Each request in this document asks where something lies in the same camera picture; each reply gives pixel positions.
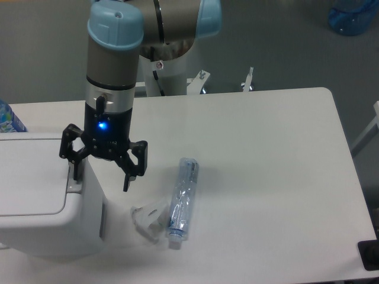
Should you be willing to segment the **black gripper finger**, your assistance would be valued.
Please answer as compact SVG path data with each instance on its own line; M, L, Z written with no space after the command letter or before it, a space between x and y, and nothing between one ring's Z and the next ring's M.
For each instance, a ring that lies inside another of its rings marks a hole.
M146 172L148 143L144 140L128 141L126 144L118 145L116 153L115 162L124 172L123 192L127 192L130 182Z
M73 149L73 142L80 138L83 147L78 151ZM79 181L82 175L82 161L92 153L92 138L75 124L69 124L62 132L59 156L73 164L73 179Z

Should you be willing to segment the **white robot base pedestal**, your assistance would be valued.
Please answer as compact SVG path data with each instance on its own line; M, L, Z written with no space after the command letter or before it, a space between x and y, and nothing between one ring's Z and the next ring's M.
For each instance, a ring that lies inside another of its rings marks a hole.
M148 97L187 94L187 57L194 42L187 39L141 48L140 64Z

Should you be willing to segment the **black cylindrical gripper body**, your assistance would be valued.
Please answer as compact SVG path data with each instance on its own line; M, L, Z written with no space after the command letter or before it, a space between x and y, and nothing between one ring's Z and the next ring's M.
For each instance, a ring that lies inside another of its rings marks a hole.
M87 78L82 140L89 155L115 162L129 157L135 86L106 85Z

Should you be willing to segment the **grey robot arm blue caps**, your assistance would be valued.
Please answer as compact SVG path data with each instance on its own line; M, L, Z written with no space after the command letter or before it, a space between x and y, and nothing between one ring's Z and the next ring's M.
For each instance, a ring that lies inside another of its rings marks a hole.
M219 1L92 2L84 127L69 124L59 151L75 180L88 156L116 162L124 190L145 174L148 144L129 138L141 49L214 36L221 23Z

